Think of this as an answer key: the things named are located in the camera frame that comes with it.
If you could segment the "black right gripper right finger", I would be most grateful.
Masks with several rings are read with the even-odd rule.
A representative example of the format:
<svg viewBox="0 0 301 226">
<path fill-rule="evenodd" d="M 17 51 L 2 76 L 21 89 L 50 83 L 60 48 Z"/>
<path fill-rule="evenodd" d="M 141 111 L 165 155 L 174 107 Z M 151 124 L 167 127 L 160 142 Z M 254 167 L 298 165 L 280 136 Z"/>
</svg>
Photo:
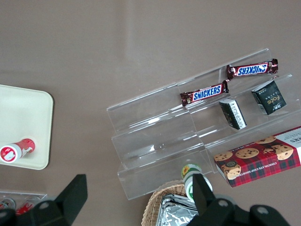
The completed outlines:
<svg viewBox="0 0 301 226">
<path fill-rule="evenodd" d="M 246 226 L 247 212 L 227 198 L 216 198 L 203 175 L 193 175 L 193 198 L 198 215 L 191 226 Z"/>
</svg>

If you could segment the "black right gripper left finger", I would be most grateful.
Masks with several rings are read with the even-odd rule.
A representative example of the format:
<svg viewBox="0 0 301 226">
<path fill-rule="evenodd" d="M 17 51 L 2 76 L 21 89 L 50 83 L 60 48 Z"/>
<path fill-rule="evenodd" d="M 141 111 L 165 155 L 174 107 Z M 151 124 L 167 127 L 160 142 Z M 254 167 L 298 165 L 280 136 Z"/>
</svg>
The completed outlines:
<svg viewBox="0 0 301 226">
<path fill-rule="evenodd" d="M 78 174 L 54 199 L 16 217 L 17 226 L 71 226 L 87 200 L 87 177 Z"/>
</svg>

